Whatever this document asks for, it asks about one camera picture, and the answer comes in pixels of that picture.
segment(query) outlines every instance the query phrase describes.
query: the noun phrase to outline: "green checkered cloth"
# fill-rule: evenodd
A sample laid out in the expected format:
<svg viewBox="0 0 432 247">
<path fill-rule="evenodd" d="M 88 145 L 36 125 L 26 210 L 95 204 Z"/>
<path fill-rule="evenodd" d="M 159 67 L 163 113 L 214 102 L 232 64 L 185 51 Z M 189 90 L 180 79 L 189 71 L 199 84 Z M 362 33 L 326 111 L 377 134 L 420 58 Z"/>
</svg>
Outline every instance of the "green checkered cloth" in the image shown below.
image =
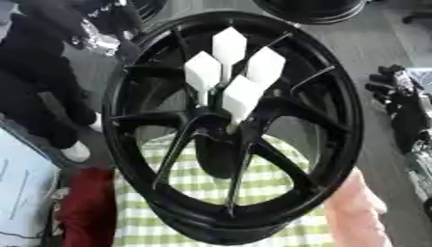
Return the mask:
<svg viewBox="0 0 432 247">
<path fill-rule="evenodd" d="M 154 171 L 171 144 L 174 135 L 166 135 L 141 145 L 141 152 Z M 286 142 L 265 136 L 267 141 L 282 151 L 302 169 L 309 169 L 308 160 Z M 282 170 L 260 157 L 253 157 L 237 198 L 239 205 L 250 205 L 276 198 L 290 188 L 292 180 Z M 207 175 L 196 161 L 195 143 L 191 142 L 178 158 L 170 174 L 170 185 L 185 195 L 221 205 L 227 197 L 230 180 Z M 165 225 L 117 171 L 115 175 L 118 207 L 116 247 L 203 247 L 214 246 L 197 242 Z M 293 222 L 283 231 L 247 247 L 331 247 L 331 237 L 322 207 Z"/>
</svg>

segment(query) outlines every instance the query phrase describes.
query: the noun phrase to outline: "shoe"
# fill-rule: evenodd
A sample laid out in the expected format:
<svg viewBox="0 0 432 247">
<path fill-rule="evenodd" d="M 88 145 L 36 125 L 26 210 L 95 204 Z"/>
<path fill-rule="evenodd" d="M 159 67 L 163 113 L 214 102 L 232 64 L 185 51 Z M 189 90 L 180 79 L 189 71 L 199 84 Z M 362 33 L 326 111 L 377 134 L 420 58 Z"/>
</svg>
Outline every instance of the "shoe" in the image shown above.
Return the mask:
<svg viewBox="0 0 432 247">
<path fill-rule="evenodd" d="M 75 162 L 83 163 L 90 158 L 90 150 L 82 142 L 76 142 L 72 147 L 61 150 L 66 159 Z"/>
<path fill-rule="evenodd" d="M 103 132 L 102 129 L 102 115 L 100 113 L 95 112 L 96 114 L 96 121 L 89 125 L 89 127 L 99 133 Z"/>
</svg>

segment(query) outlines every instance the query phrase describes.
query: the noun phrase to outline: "person's leg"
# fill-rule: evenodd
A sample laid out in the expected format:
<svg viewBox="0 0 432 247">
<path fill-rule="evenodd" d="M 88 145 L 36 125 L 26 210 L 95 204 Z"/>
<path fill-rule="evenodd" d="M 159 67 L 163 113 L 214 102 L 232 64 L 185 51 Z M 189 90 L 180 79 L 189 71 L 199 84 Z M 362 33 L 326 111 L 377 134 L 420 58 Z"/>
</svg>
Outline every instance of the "person's leg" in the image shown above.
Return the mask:
<svg viewBox="0 0 432 247">
<path fill-rule="evenodd" d="M 47 139 L 54 148 L 68 149 L 78 141 L 75 130 L 59 122 L 46 108 L 34 85 L 2 71 L 0 112 L 27 128 L 29 133 Z"/>
<path fill-rule="evenodd" d="M 46 76 L 43 85 L 63 104 L 70 119 L 81 126 L 96 122 L 95 111 L 81 97 L 81 88 L 67 58 L 53 59 L 52 68 L 56 76 Z"/>
<path fill-rule="evenodd" d="M 30 25 L 26 18 L 13 18 L 12 28 L 0 45 L 0 68 L 53 93 L 76 124 L 95 123 L 95 111 L 82 100 L 73 69 L 62 56 L 63 42 L 48 35 L 38 36 L 37 28 Z"/>
</svg>

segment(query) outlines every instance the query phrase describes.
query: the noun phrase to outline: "fabric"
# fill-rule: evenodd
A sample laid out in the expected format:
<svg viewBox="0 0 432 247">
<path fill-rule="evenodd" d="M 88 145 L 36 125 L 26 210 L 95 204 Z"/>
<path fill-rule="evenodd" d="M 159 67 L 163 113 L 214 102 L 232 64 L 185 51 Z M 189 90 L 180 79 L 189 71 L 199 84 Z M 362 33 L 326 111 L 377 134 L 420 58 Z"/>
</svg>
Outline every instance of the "fabric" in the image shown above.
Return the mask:
<svg viewBox="0 0 432 247">
<path fill-rule="evenodd" d="M 109 247 L 116 228 L 113 171 L 78 172 L 56 215 L 65 228 L 63 247 Z"/>
<path fill-rule="evenodd" d="M 173 137 L 168 135 L 139 144 L 143 156 L 154 170 L 160 165 Z M 270 136 L 266 136 L 265 139 L 302 169 L 306 171 L 309 169 L 308 160 L 290 145 Z M 213 204 L 221 204 L 224 201 L 230 184 L 229 180 L 213 179 L 204 173 L 196 162 L 193 142 L 186 147 L 177 160 L 170 181 L 171 186 L 182 193 Z M 292 181 L 284 172 L 264 159 L 254 157 L 243 178 L 237 203 L 249 205 L 268 201 L 283 194 L 291 186 Z M 211 246 L 191 240 L 165 225 L 118 171 L 115 174 L 115 191 L 118 218 L 113 246 Z M 331 247 L 335 244 L 321 206 L 291 222 L 283 231 L 272 237 L 244 246 Z"/>
<path fill-rule="evenodd" d="M 28 19 L 13 16 L 8 35 L 0 44 L 0 112 L 47 139 L 57 149 L 67 149 L 78 140 L 76 131 L 46 108 L 40 91 L 51 92 L 79 125 L 95 122 L 95 112 L 81 100 L 64 45 L 43 31 L 29 31 Z"/>
<path fill-rule="evenodd" d="M 337 247 L 392 247 L 379 221 L 387 207 L 367 187 L 359 169 L 324 206 Z"/>
</svg>

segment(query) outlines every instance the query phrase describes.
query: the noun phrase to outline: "white foam block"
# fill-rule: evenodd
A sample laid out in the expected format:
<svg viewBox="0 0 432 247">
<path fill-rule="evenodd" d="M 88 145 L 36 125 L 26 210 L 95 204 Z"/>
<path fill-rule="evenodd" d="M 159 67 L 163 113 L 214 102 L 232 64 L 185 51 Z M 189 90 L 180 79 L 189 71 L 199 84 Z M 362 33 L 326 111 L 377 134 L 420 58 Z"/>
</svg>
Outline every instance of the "white foam block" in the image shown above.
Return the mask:
<svg viewBox="0 0 432 247">
<path fill-rule="evenodd" d="M 263 47 L 248 62 L 247 77 L 267 90 L 284 71 L 286 59 L 269 47 Z"/>
<path fill-rule="evenodd" d="M 208 91 L 221 81 L 222 65 L 208 53 L 202 51 L 184 64 L 186 82 L 200 98 L 201 105 L 207 105 Z"/>
<path fill-rule="evenodd" d="M 222 107 L 231 113 L 234 124 L 240 124 L 257 107 L 262 94 L 257 83 L 238 75 L 225 89 Z"/>
<path fill-rule="evenodd" d="M 232 66 L 246 56 L 248 40 L 232 27 L 213 36 L 213 57 L 224 66 L 222 79 L 229 82 Z"/>
</svg>

